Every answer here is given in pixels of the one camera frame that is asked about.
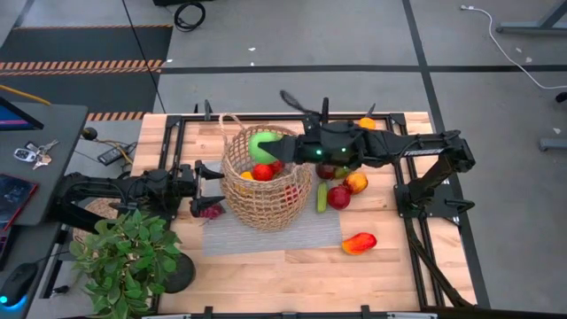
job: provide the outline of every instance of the basket handle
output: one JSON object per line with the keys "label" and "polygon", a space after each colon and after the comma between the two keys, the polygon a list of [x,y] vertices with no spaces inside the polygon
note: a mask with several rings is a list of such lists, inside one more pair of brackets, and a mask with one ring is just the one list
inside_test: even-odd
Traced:
{"label": "basket handle", "polygon": [[224,130],[224,117],[229,116],[233,121],[235,121],[241,129],[245,129],[245,125],[238,119],[238,117],[234,113],[221,113],[219,115],[219,124],[221,125],[221,132],[222,132],[222,139],[224,140],[224,144],[229,144],[229,138],[227,137],[227,133]]}

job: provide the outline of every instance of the computer mouse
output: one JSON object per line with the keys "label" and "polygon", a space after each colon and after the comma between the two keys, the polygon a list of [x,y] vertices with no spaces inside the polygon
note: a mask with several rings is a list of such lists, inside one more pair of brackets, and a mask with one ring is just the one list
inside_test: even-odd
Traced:
{"label": "computer mouse", "polygon": [[37,274],[35,263],[23,263],[15,268],[0,290],[0,304],[10,307],[17,304],[29,290]]}

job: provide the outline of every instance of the table leg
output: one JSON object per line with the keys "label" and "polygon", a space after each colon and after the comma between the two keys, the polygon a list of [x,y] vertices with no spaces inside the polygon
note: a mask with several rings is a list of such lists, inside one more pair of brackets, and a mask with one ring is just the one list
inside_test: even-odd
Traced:
{"label": "table leg", "polygon": [[538,35],[567,35],[567,23],[558,21],[567,13],[567,0],[558,2],[548,14],[538,22],[502,22],[496,28],[498,33],[530,32]]}

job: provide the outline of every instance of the gray floor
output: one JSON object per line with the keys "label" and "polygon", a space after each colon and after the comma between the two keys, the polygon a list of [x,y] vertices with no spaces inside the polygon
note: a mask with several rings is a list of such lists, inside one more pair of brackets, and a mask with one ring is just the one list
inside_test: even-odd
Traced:
{"label": "gray floor", "polygon": [[[0,2],[0,41],[24,0]],[[433,66],[507,65],[487,36],[488,19],[462,12],[461,4],[488,10],[498,21],[535,20],[553,0],[412,0],[425,56]],[[128,0],[136,24],[171,20],[150,0]],[[400,1],[217,0],[205,4],[199,30],[174,30],[169,66],[416,65]],[[119,0],[35,0],[25,26],[127,24]],[[567,37],[496,35],[512,58],[532,64],[567,64]],[[566,73],[537,73],[545,85],[567,84]],[[478,161],[462,175],[478,256],[494,308],[567,313],[567,222],[564,214],[567,153],[539,152],[540,137],[566,136],[567,105],[556,92],[537,89],[523,74],[433,74],[447,129],[458,128]],[[288,112],[277,91],[288,89],[305,105],[323,96],[333,111],[429,111],[420,74],[179,74],[162,75],[159,90],[168,112],[190,112],[209,99],[216,112]],[[139,122],[95,123],[103,138],[135,141]],[[557,135],[554,128],[561,132]],[[80,144],[98,155],[102,146]],[[69,171],[112,176],[80,155]],[[60,282],[65,282],[63,274]],[[79,315],[89,301],[73,296],[37,303],[33,315]]]}

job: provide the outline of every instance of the wooden tabletop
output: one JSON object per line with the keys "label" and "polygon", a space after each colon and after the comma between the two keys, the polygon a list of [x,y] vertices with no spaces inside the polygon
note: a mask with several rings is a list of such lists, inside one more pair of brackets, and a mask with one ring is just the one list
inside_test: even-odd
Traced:
{"label": "wooden tabletop", "polygon": [[[408,133],[431,133],[428,113],[405,113]],[[166,123],[165,114],[146,115],[142,123],[133,175],[158,166]],[[385,129],[382,121],[378,128]],[[270,124],[303,132],[299,121],[247,121],[246,126]],[[234,136],[239,128],[229,122],[227,131]],[[176,133],[172,135],[170,155]],[[191,122],[185,129],[182,163],[219,160],[223,142],[217,122]],[[173,156],[168,156],[167,165]],[[416,159],[419,175],[425,173],[436,157]],[[405,163],[404,179],[409,181]],[[398,216],[392,187],[396,183],[392,166],[361,167],[369,187],[353,198],[340,212],[343,238],[359,232],[377,237],[377,246],[359,256],[343,253],[340,247],[286,250],[265,253],[240,253],[208,257],[203,254],[203,220],[190,216],[189,200],[182,202],[178,219],[172,224],[183,241],[180,249],[195,262],[197,277],[183,292],[165,294],[159,312],[202,313],[213,306],[215,313],[270,312],[360,312],[361,305],[372,311],[418,310],[408,241]],[[475,303],[469,268],[462,249],[459,230],[443,219],[429,220],[431,240],[439,268],[469,302]],[[428,300],[434,305],[429,273],[422,266]]]}

